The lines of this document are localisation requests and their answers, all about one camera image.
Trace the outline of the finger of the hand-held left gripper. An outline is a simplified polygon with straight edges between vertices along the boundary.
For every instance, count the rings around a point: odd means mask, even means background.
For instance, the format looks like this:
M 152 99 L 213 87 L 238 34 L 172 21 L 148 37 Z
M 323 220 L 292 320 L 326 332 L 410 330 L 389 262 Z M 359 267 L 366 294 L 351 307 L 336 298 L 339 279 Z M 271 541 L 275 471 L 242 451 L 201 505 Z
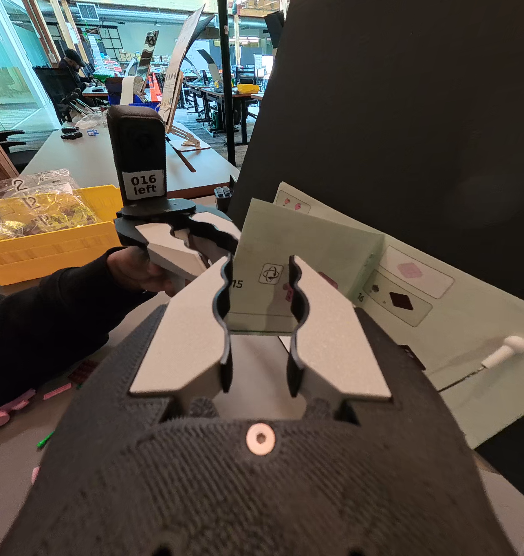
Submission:
M 189 227 L 177 229 L 167 223 L 149 223 L 135 229 L 146 240 L 150 260 L 172 277 L 193 281 L 208 269 L 203 256 L 190 246 Z
M 188 216 L 187 223 L 190 251 L 186 256 L 187 266 L 207 266 L 203 258 L 213 265 L 235 254 L 240 231 L 230 220 L 211 212 L 200 212 Z

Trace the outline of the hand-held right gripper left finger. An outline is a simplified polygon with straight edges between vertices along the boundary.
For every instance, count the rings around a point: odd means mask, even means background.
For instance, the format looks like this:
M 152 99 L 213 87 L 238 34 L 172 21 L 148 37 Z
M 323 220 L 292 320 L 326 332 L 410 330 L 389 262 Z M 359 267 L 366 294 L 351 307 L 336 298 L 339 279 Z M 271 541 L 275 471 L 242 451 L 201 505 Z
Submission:
M 168 395 L 188 411 L 196 398 L 229 392 L 232 351 L 224 319 L 230 310 L 232 259 L 217 260 L 168 303 L 130 395 Z

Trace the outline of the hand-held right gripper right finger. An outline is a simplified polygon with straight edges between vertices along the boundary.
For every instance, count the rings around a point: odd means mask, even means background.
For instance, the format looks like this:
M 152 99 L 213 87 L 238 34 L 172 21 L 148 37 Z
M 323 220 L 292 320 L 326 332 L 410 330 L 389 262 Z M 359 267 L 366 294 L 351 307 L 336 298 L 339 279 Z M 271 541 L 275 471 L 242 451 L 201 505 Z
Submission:
M 292 398 L 390 402 L 386 383 L 354 305 L 300 256 L 289 257 L 290 336 L 286 383 Z

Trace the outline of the brick instruction booklet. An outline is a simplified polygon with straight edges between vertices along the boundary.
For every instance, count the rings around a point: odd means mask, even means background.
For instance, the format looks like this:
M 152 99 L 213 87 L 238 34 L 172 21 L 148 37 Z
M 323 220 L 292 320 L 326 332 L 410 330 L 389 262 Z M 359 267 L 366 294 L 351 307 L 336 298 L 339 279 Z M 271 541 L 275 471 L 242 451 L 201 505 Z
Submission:
M 524 301 L 281 183 L 252 199 L 233 262 L 234 333 L 289 335 L 299 255 L 424 365 L 472 448 L 524 425 Z

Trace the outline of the pink and brown branch assembly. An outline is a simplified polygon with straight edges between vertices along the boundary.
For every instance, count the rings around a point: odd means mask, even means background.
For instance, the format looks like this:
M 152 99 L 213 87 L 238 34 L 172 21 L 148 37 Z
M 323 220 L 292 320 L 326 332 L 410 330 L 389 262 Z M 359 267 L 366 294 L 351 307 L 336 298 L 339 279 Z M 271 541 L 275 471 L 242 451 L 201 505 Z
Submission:
M 0 427 L 6 425 L 14 413 L 22 411 L 29 406 L 36 395 L 35 389 L 29 389 L 14 400 L 0 406 Z

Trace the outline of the person's left forearm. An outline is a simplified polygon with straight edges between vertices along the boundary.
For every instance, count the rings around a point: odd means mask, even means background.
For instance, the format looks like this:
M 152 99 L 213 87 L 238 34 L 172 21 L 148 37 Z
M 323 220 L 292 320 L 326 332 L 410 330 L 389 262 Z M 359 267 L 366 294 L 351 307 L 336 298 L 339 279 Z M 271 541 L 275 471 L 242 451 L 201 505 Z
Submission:
M 0 407 L 98 351 L 132 310 L 156 295 L 118 284 L 108 258 L 124 251 L 111 248 L 37 286 L 0 294 Z

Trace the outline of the person's left hand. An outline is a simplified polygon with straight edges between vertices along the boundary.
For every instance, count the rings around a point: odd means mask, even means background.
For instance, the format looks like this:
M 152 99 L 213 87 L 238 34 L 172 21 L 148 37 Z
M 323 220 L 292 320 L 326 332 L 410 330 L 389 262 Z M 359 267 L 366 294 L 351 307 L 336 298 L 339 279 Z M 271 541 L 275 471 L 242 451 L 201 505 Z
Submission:
M 150 260 L 139 247 L 126 247 L 109 254 L 107 268 L 114 281 L 129 291 L 164 292 L 169 297 L 176 293 L 168 271 Z

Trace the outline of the cardboard instruction board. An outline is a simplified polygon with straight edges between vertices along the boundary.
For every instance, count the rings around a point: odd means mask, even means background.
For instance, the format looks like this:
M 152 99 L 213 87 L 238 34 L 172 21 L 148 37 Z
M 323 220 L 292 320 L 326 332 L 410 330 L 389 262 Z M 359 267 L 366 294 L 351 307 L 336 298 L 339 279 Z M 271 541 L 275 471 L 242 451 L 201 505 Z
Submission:
M 170 140 L 170 144 L 179 152 L 210 149 L 210 145 L 199 140 L 190 131 L 174 124 L 177 103 L 182 91 L 182 63 L 193 41 L 193 35 L 200 21 L 205 4 L 191 14 L 183 23 L 165 73 L 164 88 L 159 106 L 159 115 L 165 126 L 166 135 L 174 135 L 179 140 Z

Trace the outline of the wooden office desk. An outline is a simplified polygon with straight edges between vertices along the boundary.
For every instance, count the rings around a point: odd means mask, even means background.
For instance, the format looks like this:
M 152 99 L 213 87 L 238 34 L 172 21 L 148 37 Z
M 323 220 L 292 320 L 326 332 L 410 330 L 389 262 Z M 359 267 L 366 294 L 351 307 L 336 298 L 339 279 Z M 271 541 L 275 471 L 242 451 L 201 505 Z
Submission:
M 247 130 L 248 118 L 257 119 L 258 117 L 258 103 L 263 98 L 262 92 L 255 93 L 241 93 L 233 91 L 231 94 L 231 107 L 227 108 L 225 105 L 225 95 L 222 91 L 217 91 L 214 88 L 202 87 L 201 97 L 205 104 L 204 112 L 207 123 L 210 124 L 207 132 L 210 135 L 215 135 L 219 132 L 226 132 L 226 113 L 230 112 L 231 122 L 234 126 L 240 127 L 241 141 L 235 142 L 236 146 L 248 145 L 249 137 Z

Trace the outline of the black office chair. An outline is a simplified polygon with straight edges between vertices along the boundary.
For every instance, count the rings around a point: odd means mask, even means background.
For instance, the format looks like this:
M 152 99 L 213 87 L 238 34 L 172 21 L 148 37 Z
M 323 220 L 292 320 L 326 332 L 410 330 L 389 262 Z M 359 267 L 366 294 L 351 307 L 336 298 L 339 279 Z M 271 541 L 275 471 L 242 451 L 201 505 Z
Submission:
M 34 66 L 32 68 L 54 107 L 60 123 L 72 122 L 72 100 L 82 100 L 82 92 L 76 78 L 67 68 Z

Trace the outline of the black pole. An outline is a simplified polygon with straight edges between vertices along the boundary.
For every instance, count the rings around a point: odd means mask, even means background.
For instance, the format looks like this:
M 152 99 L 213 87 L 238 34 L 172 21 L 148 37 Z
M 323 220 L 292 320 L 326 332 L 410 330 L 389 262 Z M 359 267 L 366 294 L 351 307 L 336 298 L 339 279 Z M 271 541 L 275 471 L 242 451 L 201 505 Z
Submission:
M 225 115 L 225 133 L 228 162 L 235 166 L 235 132 L 234 132 L 234 114 L 232 100 L 232 83 L 231 83 L 231 64 L 230 64 L 230 46 L 229 46 L 229 14 L 227 1 L 217 1 L 217 14 L 219 22 L 220 34 L 220 50 L 222 59 L 222 83 L 223 83 L 223 109 Z

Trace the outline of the clear plastic bags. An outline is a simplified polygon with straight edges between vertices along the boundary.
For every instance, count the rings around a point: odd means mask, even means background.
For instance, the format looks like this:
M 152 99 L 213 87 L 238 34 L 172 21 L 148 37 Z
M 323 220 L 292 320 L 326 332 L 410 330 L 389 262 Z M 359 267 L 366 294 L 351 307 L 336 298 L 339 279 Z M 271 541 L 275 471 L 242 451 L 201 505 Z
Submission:
M 68 169 L 0 181 L 0 241 L 100 223 Z

